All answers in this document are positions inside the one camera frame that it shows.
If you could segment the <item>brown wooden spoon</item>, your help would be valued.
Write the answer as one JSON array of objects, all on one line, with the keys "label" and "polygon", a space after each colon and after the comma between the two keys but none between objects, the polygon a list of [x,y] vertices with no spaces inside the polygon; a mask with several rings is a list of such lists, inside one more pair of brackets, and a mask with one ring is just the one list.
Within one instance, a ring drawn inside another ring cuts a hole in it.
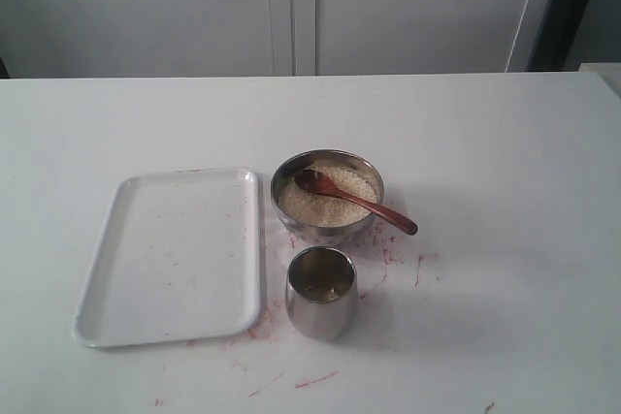
[{"label": "brown wooden spoon", "polygon": [[312,194],[343,199],[363,207],[409,236],[418,233],[418,225],[398,211],[343,191],[329,176],[321,172],[304,169],[294,175],[294,181],[299,188]]}]

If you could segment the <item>uncooked white rice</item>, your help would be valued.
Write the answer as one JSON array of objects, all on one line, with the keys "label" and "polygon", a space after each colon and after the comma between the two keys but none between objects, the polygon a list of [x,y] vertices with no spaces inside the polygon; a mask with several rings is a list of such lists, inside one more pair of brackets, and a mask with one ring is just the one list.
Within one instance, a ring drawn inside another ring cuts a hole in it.
[{"label": "uncooked white rice", "polygon": [[[330,177],[344,192],[376,203],[377,192],[358,172],[336,165],[312,165],[316,170]],[[315,227],[341,227],[360,221],[369,212],[347,200],[321,196],[301,189],[290,177],[278,196],[279,207],[292,219]]]}]

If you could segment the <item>stainless steel rice bowl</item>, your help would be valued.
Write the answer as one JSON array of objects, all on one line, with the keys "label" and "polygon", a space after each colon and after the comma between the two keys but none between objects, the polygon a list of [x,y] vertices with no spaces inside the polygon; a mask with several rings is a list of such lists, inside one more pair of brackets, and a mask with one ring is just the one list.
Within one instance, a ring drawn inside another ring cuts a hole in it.
[{"label": "stainless steel rice bowl", "polygon": [[313,245],[334,246],[346,242],[360,232],[368,229],[374,222],[372,213],[353,224],[341,227],[315,227],[296,221],[289,217],[278,205],[281,189],[290,177],[309,169],[312,165],[336,165],[352,169],[362,175],[377,192],[377,203],[383,201],[383,180],[373,165],[363,158],[336,149],[316,149],[297,154],[283,162],[274,172],[270,183],[270,196],[278,220],[297,239]]}]

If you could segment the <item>stainless steel cup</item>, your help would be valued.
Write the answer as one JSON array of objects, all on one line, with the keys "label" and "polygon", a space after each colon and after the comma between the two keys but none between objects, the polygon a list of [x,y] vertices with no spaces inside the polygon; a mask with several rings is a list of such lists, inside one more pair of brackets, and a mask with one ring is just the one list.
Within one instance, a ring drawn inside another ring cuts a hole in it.
[{"label": "stainless steel cup", "polygon": [[285,306],[298,333],[319,340],[338,337],[352,321],[357,302],[356,268],[340,250],[313,246],[292,259]]}]

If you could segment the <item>white rectangular plastic tray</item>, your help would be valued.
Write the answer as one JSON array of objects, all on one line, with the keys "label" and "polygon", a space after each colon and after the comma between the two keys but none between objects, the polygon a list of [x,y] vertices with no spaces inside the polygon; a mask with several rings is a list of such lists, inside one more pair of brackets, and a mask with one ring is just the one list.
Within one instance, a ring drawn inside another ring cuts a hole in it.
[{"label": "white rectangular plastic tray", "polygon": [[115,348],[240,334],[263,298],[260,180],[247,168],[138,175],[115,192],[72,334]]}]

